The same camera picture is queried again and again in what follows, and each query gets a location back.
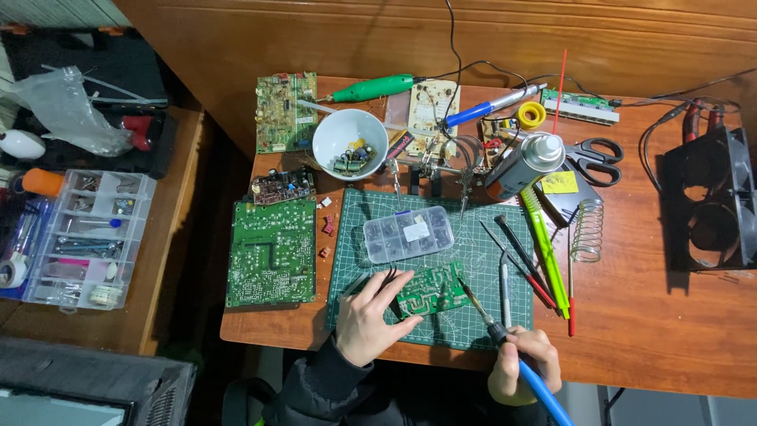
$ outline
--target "hand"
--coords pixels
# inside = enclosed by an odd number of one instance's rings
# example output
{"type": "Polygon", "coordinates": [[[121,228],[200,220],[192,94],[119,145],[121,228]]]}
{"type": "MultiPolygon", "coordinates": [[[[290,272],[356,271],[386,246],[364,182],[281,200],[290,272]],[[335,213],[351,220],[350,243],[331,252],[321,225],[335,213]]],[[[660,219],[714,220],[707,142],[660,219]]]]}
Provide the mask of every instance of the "hand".
{"type": "Polygon", "coordinates": [[[336,347],[346,360],[358,367],[378,358],[423,321],[421,316],[412,316],[399,324],[387,325],[384,322],[384,310],[414,275],[412,271],[403,272],[377,294],[387,273],[376,273],[363,291],[346,296],[339,303],[336,347]]]}
{"type": "Polygon", "coordinates": [[[524,406],[536,402],[528,384],[518,380],[518,351],[529,355],[534,362],[526,362],[539,374],[555,393],[562,387],[557,349],[550,344],[542,330],[529,331],[516,325],[507,329],[507,342],[500,347],[494,370],[489,374],[489,394],[506,406],[524,406]]]}

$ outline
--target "blue soldering iron handle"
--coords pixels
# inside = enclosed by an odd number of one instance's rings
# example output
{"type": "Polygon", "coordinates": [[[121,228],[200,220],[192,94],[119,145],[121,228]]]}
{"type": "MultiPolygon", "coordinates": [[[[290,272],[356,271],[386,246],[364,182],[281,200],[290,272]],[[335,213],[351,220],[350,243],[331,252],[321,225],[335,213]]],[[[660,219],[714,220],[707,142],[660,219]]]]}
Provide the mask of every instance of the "blue soldering iron handle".
{"type": "Polygon", "coordinates": [[[550,392],[550,389],[541,380],[539,374],[536,374],[534,370],[531,370],[523,360],[518,363],[520,368],[520,377],[528,383],[531,388],[531,392],[536,399],[544,406],[548,413],[555,419],[558,426],[574,426],[573,420],[568,417],[568,413],[562,409],[560,403],[557,402],[555,396],[550,392]]]}
{"type": "Polygon", "coordinates": [[[486,115],[492,112],[493,110],[494,106],[491,104],[491,102],[478,104],[473,108],[466,109],[465,111],[461,111],[457,114],[452,114],[451,116],[447,117],[447,127],[454,127],[458,124],[474,120],[478,117],[481,117],[482,115],[486,115]]]}

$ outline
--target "plastic storage box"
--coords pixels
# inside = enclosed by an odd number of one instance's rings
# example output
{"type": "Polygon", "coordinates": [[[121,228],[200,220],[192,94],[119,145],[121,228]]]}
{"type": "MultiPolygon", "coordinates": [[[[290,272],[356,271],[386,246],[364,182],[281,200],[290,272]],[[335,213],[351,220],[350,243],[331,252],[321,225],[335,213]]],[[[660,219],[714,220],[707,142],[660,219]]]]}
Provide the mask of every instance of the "plastic storage box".
{"type": "Polygon", "coordinates": [[[363,235],[376,264],[449,249],[455,241],[447,211],[438,205],[367,221],[363,235]]]}
{"type": "Polygon", "coordinates": [[[24,302],[64,312],[122,308],[154,192],[144,174],[69,170],[24,302]]]}

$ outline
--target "metal spring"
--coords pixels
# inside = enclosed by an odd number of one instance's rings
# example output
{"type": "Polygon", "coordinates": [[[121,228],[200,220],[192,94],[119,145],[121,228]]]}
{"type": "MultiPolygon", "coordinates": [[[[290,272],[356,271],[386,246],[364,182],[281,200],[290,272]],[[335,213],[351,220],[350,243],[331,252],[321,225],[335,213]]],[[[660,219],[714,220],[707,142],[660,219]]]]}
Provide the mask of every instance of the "metal spring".
{"type": "Polygon", "coordinates": [[[594,263],[602,258],[602,223],[605,207],[602,200],[585,199],[578,203],[578,219],[570,256],[577,262],[594,263]]]}

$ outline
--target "plastic bag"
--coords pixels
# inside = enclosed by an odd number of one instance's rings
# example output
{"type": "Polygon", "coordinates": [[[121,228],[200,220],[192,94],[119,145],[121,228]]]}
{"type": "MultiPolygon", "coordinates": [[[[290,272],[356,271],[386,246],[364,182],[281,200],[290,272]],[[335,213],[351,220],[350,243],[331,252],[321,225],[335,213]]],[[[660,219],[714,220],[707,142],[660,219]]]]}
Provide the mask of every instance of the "plastic bag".
{"type": "Polygon", "coordinates": [[[83,81],[79,68],[64,67],[18,81],[10,91],[50,130],[50,136],[103,157],[129,151],[133,132],[112,127],[92,107],[83,81]]]}

